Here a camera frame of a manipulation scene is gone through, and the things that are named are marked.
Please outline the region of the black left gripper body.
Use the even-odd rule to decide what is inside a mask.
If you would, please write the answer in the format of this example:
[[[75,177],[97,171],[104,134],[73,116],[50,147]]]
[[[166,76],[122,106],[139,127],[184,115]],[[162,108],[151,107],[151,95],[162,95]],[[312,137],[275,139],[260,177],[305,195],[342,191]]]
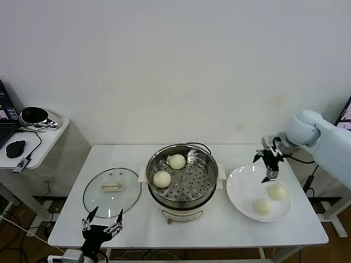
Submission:
[[[103,243],[112,240],[112,234],[106,231],[107,228],[102,225],[91,225],[90,230],[82,231],[84,243],[81,250],[84,254],[96,254]]]

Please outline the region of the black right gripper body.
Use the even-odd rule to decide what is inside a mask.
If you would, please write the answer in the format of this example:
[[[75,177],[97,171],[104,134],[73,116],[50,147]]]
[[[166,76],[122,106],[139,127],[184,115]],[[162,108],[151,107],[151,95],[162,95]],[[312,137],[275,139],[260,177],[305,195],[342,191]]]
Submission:
[[[269,170],[279,170],[279,162],[283,162],[283,155],[276,152],[276,155],[271,150],[263,150],[263,162]]]

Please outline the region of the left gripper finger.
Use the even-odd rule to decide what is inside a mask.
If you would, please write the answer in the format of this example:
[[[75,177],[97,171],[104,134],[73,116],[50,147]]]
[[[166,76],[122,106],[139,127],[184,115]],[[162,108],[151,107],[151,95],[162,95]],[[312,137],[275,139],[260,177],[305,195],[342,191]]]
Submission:
[[[123,229],[122,220],[123,220],[123,209],[121,209],[121,211],[120,211],[115,223],[113,223],[108,228],[106,228],[104,230],[104,232],[106,232],[107,234],[111,235],[111,237],[115,237]]]
[[[96,206],[91,212],[89,212],[88,216],[85,219],[82,219],[82,229],[90,230],[90,223],[93,221],[99,207]]]

